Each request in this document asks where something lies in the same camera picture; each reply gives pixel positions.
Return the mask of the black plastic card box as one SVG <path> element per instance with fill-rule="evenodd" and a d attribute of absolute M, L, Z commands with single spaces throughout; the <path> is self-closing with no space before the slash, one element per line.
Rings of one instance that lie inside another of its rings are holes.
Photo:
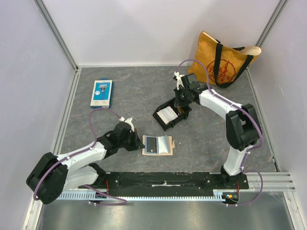
<path fill-rule="evenodd" d="M 177 123 L 188 118 L 192 111 L 190 106 L 175 106 L 175 98 L 163 103 L 153 113 L 154 119 L 164 131 L 173 128 Z"/>

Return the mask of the black VIP card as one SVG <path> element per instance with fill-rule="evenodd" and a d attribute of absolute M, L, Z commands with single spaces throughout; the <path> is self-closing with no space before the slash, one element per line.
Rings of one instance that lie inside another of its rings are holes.
<path fill-rule="evenodd" d="M 158 154 L 157 137 L 145 138 L 145 153 Z"/>

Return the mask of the beige leather card holder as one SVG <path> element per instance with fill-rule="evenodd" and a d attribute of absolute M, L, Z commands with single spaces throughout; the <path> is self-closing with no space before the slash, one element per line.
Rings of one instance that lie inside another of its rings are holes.
<path fill-rule="evenodd" d="M 145 138 L 148 136 L 143 135 L 142 143 L 145 145 Z M 176 143 L 171 136 L 159 136 L 157 137 L 158 154 L 146 154 L 145 148 L 142 149 L 142 155 L 145 156 L 172 156 L 173 149 Z"/>

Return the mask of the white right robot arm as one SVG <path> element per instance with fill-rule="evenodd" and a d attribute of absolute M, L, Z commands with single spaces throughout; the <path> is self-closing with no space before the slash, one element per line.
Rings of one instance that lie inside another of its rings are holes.
<path fill-rule="evenodd" d="M 207 85 L 201 85 L 194 74 L 182 75 L 174 72 L 177 86 L 175 106 L 184 107 L 197 103 L 209 108 L 225 120 L 226 138 L 230 150 L 221 167 L 220 184 L 232 188 L 243 174 L 244 163 L 258 139 L 263 139 L 254 106 L 232 102 Z"/>

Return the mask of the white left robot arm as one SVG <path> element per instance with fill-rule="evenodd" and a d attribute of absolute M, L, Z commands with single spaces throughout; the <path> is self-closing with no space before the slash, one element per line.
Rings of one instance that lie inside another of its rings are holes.
<path fill-rule="evenodd" d="M 26 184 L 33 191 L 33 199 L 47 205 L 66 190 L 86 185 L 101 188 L 106 182 L 105 171 L 96 161 L 116 154 L 119 149 L 143 148 L 137 129 L 132 123 L 121 121 L 83 148 L 60 155 L 45 153 L 27 177 Z"/>

